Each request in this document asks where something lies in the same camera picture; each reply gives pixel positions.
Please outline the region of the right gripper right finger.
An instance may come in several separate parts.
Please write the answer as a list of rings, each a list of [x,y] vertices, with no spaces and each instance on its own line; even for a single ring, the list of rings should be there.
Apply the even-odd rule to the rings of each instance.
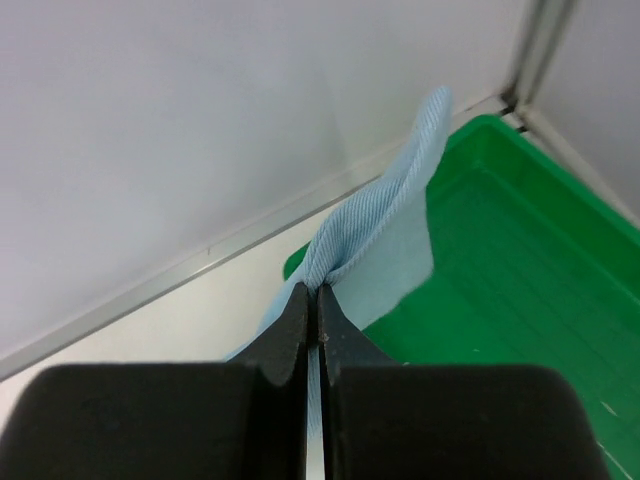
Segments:
[[[317,296],[329,479],[606,479],[586,412],[555,370],[404,365]]]

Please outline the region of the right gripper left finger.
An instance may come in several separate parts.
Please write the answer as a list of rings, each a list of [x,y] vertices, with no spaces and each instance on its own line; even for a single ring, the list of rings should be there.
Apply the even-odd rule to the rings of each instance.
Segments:
[[[308,291],[226,362],[58,365],[18,399],[5,479],[301,479]]]

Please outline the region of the light blue trousers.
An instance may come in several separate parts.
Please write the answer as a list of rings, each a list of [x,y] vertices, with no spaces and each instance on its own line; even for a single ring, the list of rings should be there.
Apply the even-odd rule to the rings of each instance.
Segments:
[[[260,332],[283,313],[298,283],[312,295],[329,285],[347,319],[364,330],[431,276],[426,187],[444,153],[451,118],[451,91],[439,87],[423,102],[409,140],[386,171],[321,224],[264,314]]]

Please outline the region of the green plastic tray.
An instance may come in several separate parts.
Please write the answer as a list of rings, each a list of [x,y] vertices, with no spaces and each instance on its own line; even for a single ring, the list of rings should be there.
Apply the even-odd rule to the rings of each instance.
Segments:
[[[490,115],[451,136],[426,203],[431,276],[360,331],[404,365],[557,371],[608,478],[637,478],[637,229]]]

